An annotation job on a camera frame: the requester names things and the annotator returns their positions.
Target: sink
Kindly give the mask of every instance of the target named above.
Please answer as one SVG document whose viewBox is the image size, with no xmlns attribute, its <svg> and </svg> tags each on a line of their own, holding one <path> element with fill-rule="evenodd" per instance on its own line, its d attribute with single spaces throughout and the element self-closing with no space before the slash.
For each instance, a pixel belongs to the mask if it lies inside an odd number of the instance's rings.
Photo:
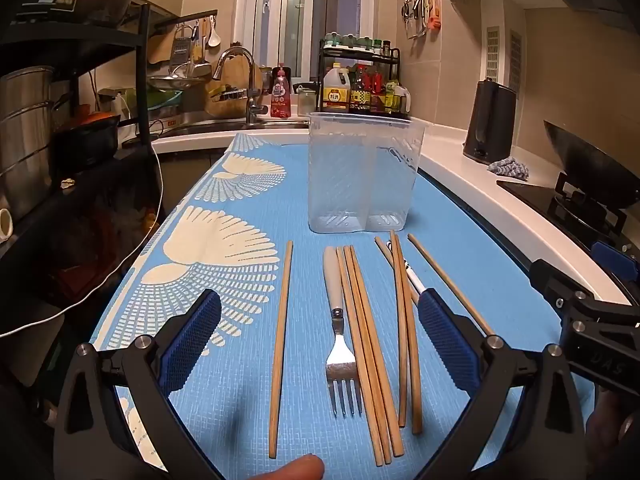
<svg viewBox="0 0 640 480">
<path fill-rule="evenodd" d="M 243 130 L 276 130 L 276 129 L 307 129 L 309 127 L 308 119 L 274 119 L 261 120 L 257 124 L 248 126 L 244 119 L 228 119 L 228 120 L 204 120 L 196 123 L 181 124 L 180 126 L 169 130 L 160 136 L 161 139 L 168 137 L 177 137 L 183 135 L 204 134 L 212 132 L 240 132 Z"/>
</svg>

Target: dish towel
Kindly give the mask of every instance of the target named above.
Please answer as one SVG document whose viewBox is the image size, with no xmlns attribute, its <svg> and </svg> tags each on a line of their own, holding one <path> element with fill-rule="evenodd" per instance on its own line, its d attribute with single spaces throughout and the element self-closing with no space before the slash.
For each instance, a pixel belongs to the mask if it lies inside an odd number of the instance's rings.
<svg viewBox="0 0 640 480">
<path fill-rule="evenodd" d="M 512 176 L 520 180 L 527 180 L 529 178 L 529 168 L 521 162 L 518 162 L 512 156 L 508 156 L 497 162 L 492 162 L 487 169 L 500 176 Z"/>
</svg>

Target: ventilation grille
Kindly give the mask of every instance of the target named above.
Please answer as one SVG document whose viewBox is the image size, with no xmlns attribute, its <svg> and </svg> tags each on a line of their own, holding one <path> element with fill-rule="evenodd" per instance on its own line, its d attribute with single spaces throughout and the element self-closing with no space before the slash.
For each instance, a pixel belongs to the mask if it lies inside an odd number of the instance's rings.
<svg viewBox="0 0 640 480">
<path fill-rule="evenodd" d="M 486 30 L 486 76 L 498 81 L 498 56 L 500 53 L 500 32 L 498 27 Z"/>
<path fill-rule="evenodd" d="M 511 62 L 509 70 L 509 88 L 520 95 L 520 73 L 522 72 L 522 38 L 511 31 Z"/>
</svg>

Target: kitchen window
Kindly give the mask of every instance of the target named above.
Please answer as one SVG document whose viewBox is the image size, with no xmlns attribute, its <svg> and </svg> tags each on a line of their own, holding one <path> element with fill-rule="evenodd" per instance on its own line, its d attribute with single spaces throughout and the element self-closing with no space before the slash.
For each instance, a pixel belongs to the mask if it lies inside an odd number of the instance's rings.
<svg viewBox="0 0 640 480">
<path fill-rule="evenodd" d="M 373 0 L 237 0 L 234 40 L 258 65 L 289 66 L 295 82 L 317 78 L 319 41 L 328 32 L 372 36 Z"/>
</svg>

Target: fork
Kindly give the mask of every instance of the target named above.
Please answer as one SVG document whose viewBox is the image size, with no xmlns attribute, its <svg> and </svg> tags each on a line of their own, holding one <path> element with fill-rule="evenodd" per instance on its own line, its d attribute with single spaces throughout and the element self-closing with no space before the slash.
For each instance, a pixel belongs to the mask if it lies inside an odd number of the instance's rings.
<svg viewBox="0 0 640 480">
<path fill-rule="evenodd" d="M 337 416 L 338 410 L 335 405 L 334 391 L 334 383 L 336 383 L 342 415 L 347 415 L 344 407 L 345 392 L 349 402 L 351 415 L 353 416 L 355 414 L 353 409 L 353 396 L 351 395 L 351 381 L 353 381 L 358 413 L 361 415 L 362 399 L 360 396 L 360 381 L 358 380 L 356 359 L 353 352 L 349 350 L 347 343 L 344 341 L 342 283 L 340 282 L 340 267 L 338 266 L 338 256 L 335 252 L 335 248 L 327 247 L 324 249 L 324 255 L 322 256 L 322 270 L 324 272 L 324 284 L 326 286 L 327 298 L 329 299 L 329 307 L 331 308 L 331 324 L 334 328 L 335 334 L 334 347 L 326 360 L 326 382 L 329 387 L 331 406 L 334 409 L 334 416 Z"/>
</svg>

